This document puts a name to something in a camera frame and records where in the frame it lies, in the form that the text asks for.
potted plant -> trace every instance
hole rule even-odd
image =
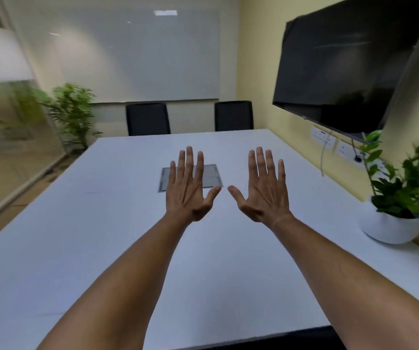
[[[419,234],[419,146],[400,169],[386,165],[387,179],[374,179],[380,171],[374,161],[379,159],[381,131],[364,135],[360,147],[373,195],[368,199],[359,218],[363,232],[379,241],[400,244],[412,241]]]
[[[92,131],[91,100],[95,97],[90,89],[66,83],[53,89],[54,98],[40,89],[33,89],[38,103],[47,107],[49,116],[61,125],[61,133],[73,137],[64,141],[68,145],[81,145],[88,148],[87,135],[98,136],[100,131]]]

office chair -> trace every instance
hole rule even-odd
[[[129,136],[171,134],[165,103],[141,103],[125,107]]]
[[[252,102],[232,101],[215,103],[214,122],[216,131],[252,130]]]

television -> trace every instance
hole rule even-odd
[[[287,23],[273,104],[362,140],[419,47],[419,0],[345,0]]]

white table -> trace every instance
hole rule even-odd
[[[250,149],[286,163],[292,211],[419,299],[419,247],[357,227],[360,202],[268,130],[99,139],[0,233],[0,349],[34,349],[108,265],[165,212],[161,169],[187,145],[247,193]],[[182,349],[329,325],[299,269],[224,189],[183,236],[145,350]]]

baseboard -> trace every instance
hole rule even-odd
[[[25,191],[27,191],[32,185],[34,185],[39,179],[41,179],[49,170],[51,170],[56,164],[58,164],[62,159],[64,159],[67,156],[66,153],[63,153],[59,158],[54,160],[53,163],[51,163],[49,166],[41,170],[38,174],[33,176],[28,182],[21,185],[19,188],[14,190],[11,194],[9,194],[4,200],[0,202],[0,212],[12,201],[14,201],[16,198],[18,198],[20,195],[22,195]]]

